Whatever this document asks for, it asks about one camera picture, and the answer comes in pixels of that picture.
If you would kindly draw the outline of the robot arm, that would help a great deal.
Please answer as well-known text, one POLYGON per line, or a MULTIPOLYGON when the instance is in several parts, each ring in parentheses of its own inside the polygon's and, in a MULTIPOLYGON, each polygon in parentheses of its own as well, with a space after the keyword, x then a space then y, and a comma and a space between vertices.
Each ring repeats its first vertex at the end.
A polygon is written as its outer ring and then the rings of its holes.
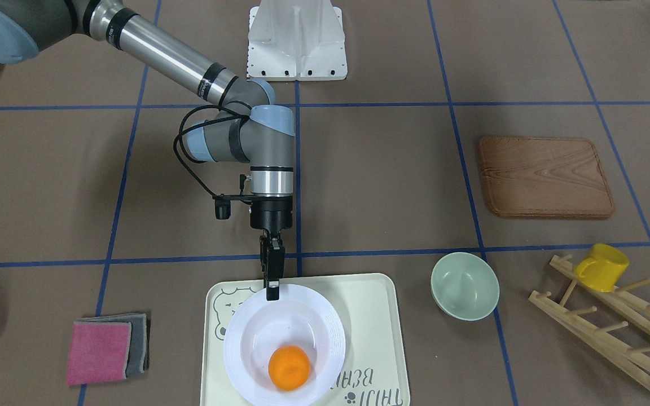
POLYGON ((214 119, 187 127, 173 142, 183 166, 189 162, 239 162, 250 174, 250 192, 212 193, 215 216, 228 219, 232 201, 251 208, 260 237, 263 285, 279 299, 286 247, 281 232, 292 227, 295 128, 291 109, 276 104, 273 88, 240 78, 219 63, 158 28, 121 1, 0 1, 0 64, 16 64, 69 38, 84 34, 104 41, 193 92, 218 110, 214 119))

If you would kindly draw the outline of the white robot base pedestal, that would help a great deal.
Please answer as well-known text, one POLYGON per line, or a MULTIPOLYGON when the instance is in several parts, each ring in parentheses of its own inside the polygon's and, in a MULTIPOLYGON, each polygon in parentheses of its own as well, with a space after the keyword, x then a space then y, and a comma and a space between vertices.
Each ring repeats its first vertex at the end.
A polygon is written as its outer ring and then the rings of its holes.
POLYGON ((262 1, 248 13, 248 78, 341 81, 348 76, 341 8, 330 1, 262 1))

